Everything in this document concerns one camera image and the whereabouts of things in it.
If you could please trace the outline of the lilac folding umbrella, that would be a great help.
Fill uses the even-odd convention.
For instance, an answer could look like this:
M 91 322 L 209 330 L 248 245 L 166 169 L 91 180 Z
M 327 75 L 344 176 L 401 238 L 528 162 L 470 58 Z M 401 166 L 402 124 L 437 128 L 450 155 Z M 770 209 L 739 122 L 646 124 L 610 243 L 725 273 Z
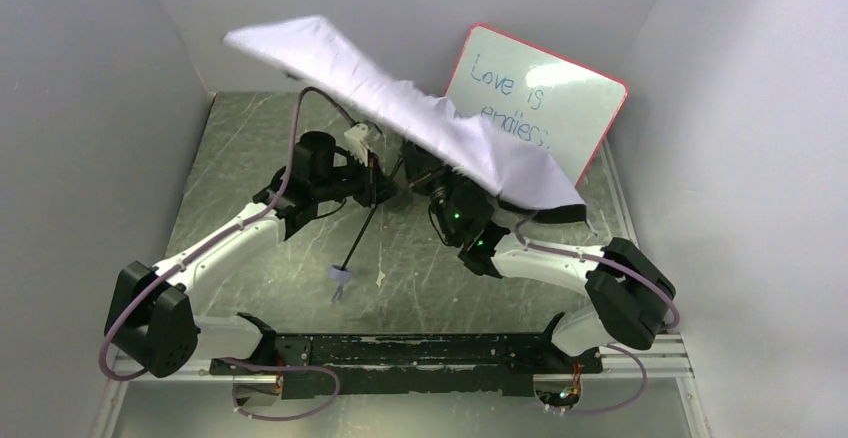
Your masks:
M 312 15 L 228 32 L 226 45 L 315 85 L 376 119 L 528 218 L 578 205 L 581 198 L 554 158 L 497 129 L 465 118 L 447 98 L 424 94 L 380 69 L 327 18 Z

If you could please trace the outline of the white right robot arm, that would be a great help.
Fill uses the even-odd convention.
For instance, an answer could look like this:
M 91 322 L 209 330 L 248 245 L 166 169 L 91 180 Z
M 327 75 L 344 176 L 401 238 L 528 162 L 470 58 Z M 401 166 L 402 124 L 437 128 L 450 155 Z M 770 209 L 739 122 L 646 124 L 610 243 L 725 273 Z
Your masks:
M 406 142 L 401 157 L 411 191 L 429 199 L 428 212 L 443 243 L 458 249 L 472 273 L 524 278 L 562 287 L 589 303 L 567 319 L 555 320 L 552 344 L 570 356 L 621 344 L 646 351 L 668 328 L 676 290 L 631 241 L 615 237 L 604 246 L 533 240 L 518 227 L 494 219 L 487 193 L 469 178 Z

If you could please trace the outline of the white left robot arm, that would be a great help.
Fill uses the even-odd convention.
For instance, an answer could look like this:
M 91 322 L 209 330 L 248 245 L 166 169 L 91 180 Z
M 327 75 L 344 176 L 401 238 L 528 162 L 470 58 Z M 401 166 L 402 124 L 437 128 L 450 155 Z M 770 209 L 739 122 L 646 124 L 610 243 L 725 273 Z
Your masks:
M 246 313 L 203 318 L 194 309 L 257 254 L 319 219 L 322 203 L 353 199 L 371 207 L 393 197 L 397 187 L 374 151 L 377 134 L 365 124 L 349 128 L 341 144 L 325 132 L 302 134 L 289 147 L 288 165 L 218 230 L 153 266 L 123 268 L 105 324 L 102 372 L 122 378 L 106 358 L 112 346 L 157 378 L 192 360 L 276 365 L 276 333 L 266 323 Z

